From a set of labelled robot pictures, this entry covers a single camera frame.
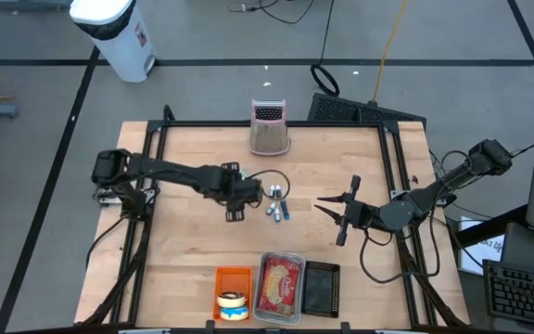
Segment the red popcorn packet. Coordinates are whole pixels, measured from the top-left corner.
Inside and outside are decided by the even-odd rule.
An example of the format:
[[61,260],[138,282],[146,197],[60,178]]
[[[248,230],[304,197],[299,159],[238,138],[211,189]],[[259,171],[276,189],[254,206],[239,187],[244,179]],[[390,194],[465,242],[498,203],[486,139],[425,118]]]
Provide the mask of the red popcorn packet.
[[300,264],[281,257],[265,261],[258,310],[270,315],[291,317],[296,313],[296,289]]

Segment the black perforated panel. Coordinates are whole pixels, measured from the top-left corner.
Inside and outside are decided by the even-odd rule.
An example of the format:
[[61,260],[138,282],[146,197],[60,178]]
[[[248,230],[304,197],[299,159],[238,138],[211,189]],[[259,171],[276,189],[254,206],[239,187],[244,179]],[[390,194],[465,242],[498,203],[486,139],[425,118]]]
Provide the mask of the black perforated panel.
[[426,118],[418,115],[385,109],[373,103],[361,103],[340,97],[315,93],[309,110],[308,121],[340,122],[420,122],[426,126]]

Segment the white trash can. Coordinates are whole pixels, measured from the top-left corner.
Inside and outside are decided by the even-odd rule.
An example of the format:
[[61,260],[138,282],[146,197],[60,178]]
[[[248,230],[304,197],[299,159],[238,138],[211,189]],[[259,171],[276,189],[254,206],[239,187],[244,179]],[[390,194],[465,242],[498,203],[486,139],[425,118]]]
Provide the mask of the white trash can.
[[147,79],[156,52],[137,0],[73,0],[70,17],[124,82]]

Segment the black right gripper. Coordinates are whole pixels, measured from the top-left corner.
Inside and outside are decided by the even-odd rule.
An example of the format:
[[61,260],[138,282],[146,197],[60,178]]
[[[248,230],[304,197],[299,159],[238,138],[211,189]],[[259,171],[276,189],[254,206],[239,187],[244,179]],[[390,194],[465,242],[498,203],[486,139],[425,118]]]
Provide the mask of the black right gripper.
[[344,245],[347,239],[348,228],[353,227],[366,231],[373,227],[377,221],[377,208],[364,202],[356,200],[356,195],[361,183],[361,177],[353,175],[350,181],[350,190],[346,193],[334,197],[319,197],[320,201],[344,203],[345,209],[343,214],[333,212],[321,205],[315,205],[315,208],[330,216],[335,225],[339,225],[336,244]]

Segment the black keyboard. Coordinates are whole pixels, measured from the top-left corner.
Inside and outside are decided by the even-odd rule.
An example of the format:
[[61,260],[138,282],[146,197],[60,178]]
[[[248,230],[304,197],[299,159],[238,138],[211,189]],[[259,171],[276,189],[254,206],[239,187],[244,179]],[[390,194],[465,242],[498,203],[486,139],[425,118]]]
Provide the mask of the black keyboard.
[[534,325],[534,268],[492,260],[482,268],[488,313]]

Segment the orange plastic basket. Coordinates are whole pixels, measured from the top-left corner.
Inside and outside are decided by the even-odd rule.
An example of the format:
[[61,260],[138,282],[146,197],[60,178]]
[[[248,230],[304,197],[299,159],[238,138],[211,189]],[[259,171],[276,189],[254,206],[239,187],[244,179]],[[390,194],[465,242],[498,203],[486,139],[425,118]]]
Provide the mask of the orange plastic basket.
[[252,314],[253,299],[253,273],[251,267],[217,267],[215,271],[214,297],[213,297],[213,319],[220,318],[222,309],[216,302],[216,297],[224,291],[236,291],[243,293],[247,297],[246,305],[249,309],[248,319]]

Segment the white paper sheet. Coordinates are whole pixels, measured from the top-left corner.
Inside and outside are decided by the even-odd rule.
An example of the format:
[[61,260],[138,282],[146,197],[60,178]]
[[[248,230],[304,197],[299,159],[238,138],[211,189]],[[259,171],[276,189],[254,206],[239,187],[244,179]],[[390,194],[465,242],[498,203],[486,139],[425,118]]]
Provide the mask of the white paper sheet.
[[473,275],[482,276],[484,260],[499,261],[502,256],[504,235],[482,240],[477,244],[458,251],[458,269]]

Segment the pink mesh basket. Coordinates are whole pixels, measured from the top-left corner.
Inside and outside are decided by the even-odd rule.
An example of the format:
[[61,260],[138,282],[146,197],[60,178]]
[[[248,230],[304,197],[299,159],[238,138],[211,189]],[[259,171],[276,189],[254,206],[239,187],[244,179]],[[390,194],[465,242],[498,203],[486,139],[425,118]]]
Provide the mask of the pink mesh basket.
[[287,107],[284,100],[252,100],[248,147],[256,155],[277,156],[288,152]]

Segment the black mesh basket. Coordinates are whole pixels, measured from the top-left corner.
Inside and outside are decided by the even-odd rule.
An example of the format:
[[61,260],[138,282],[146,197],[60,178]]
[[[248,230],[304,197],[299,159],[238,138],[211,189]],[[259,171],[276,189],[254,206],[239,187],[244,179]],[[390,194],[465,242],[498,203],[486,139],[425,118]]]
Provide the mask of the black mesh basket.
[[339,317],[340,265],[306,262],[301,312],[327,318]]

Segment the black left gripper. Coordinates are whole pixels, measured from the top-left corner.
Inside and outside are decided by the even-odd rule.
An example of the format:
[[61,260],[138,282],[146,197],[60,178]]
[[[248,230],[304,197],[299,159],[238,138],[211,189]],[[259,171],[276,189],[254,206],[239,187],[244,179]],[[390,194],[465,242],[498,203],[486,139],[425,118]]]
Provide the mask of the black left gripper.
[[[241,190],[243,185],[243,176],[240,173],[240,166],[238,162],[226,162],[222,164],[222,168],[228,174],[229,186],[226,190],[225,200],[225,220],[227,222],[239,222],[245,219],[244,208],[246,201],[246,193]],[[262,202],[262,183],[261,181],[253,181],[251,188],[258,192],[248,199],[248,206],[260,206]]]

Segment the translucent white plastic bin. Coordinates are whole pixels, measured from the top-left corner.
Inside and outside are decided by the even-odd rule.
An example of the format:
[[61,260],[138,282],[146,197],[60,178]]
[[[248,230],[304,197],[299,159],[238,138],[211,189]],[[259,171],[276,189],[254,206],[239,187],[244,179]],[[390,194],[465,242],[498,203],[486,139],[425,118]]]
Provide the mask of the translucent white plastic bin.
[[[299,282],[298,282],[298,287],[296,289],[296,313],[292,315],[291,317],[270,315],[270,314],[267,314],[267,313],[264,313],[258,310],[258,303],[259,303],[258,298],[259,298],[260,289],[261,289],[264,264],[265,264],[265,261],[270,257],[286,258],[288,260],[292,260],[300,264]],[[259,273],[257,276],[256,288],[254,289],[254,295],[253,295],[253,300],[252,300],[252,313],[257,320],[271,322],[271,323],[280,324],[280,325],[296,325],[299,323],[301,319],[300,308],[301,308],[301,303],[302,303],[302,288],[303,288],[303,282],[304,282],[305,267],[306,267],[305,259],[302,256],[294,254],[294,253],[266,251],[262,254],[260,265],[259,265]]]

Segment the chocolate frosted toy donut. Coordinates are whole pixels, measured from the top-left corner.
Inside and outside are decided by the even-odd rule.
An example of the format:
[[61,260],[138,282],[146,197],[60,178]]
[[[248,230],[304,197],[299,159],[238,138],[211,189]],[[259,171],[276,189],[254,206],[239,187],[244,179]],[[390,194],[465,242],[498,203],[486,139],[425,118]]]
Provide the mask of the chocolate frosted toy donut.
[[246,305],[247,297],[240,292],[224,291],[216,297],[216,302],[221,308],[233,309]]

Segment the blue frosted toy donut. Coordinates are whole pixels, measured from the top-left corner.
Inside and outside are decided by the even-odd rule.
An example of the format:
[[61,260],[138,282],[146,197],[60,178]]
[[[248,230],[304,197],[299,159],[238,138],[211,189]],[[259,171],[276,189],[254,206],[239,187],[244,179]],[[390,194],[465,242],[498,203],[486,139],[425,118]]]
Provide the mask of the blue frosted toy donut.
[[243,321],[248,319],[248,315],[249,309],[247,306],[222,308],[220,310],[220,318],[224,321]]

